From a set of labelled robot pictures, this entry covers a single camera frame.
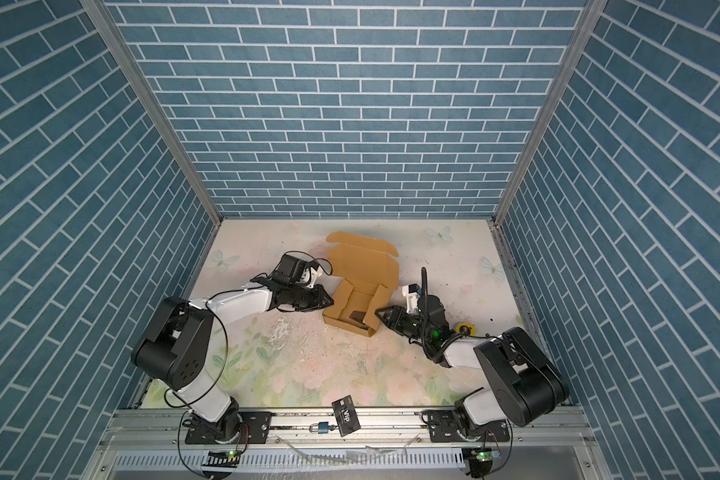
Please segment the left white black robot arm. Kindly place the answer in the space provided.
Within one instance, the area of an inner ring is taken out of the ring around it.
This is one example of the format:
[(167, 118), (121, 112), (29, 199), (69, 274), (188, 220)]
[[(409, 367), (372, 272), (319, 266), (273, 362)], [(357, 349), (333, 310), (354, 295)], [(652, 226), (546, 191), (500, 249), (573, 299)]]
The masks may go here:
[(318, 283), (328, 261), (305, 252), (285, 252), (274, 270), (259, 274), (243, 286), (208, 298), (167, 297), (160, 302), (131, 353), (132, 363), (173, 391), (176, 408), (219, 424), (236, 410), (233, 398), (218, 386), (206, 366), (216, 327), (228, 338), (231, 325), (254, 314), (278, 310), (308, 313), (324, 310), (333, 299)]

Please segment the brown cardboard box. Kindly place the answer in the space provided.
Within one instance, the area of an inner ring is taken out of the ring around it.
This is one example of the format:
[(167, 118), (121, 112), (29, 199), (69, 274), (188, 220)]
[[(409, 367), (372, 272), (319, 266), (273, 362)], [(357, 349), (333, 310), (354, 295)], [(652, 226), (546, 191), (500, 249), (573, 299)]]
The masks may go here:
[(391, 243), (337, 231), (326, 237), (327, 259), (340, 279), (333, 305), (323, 310), (325, 324), (370, 338), (381, 320), (376, 311), (388, 306), (399, 285), (399, 253)]

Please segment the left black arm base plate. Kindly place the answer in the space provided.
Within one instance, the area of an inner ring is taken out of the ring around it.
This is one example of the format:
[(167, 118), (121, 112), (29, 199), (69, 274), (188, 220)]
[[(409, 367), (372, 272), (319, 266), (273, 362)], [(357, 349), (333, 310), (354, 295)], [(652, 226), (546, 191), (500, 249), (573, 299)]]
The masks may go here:
[(217, 422), (208, 422), (192, 413), (182, 421), (187, 429), (188, 445), (264, 444), (269, 435), (271, 412), (239, 411), (225, 414)]

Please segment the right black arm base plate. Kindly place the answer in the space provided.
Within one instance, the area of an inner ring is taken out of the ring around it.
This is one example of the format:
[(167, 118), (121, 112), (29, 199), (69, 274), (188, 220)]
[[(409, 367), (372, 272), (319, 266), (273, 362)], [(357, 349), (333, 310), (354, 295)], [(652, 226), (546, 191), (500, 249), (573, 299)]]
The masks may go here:
[(505, 420), (476, 425), (465, 413), (457, 409), (423, 410), (419, 414), (430, 441), (433, 443), (455, 442), (508, 442), (510, 433)]

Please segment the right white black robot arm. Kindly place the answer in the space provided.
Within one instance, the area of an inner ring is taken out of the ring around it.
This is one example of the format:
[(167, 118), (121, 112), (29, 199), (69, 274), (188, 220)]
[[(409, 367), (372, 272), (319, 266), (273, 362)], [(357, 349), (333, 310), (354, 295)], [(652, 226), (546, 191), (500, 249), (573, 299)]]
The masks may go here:
[(420, 346), (433, 363), (483, 372), (488, 386), (454, 404), (457, 428), (466, 437), (486, 432), (493, 422), (526, 426), (569, 397), (569, 387), (558, 369), (521, 327), (478, 338), (451, 329), (443, 308), (431, 314), (423, 303), (412, 313), (402, 306), (390, 306), (375, 314), (387, 328)]

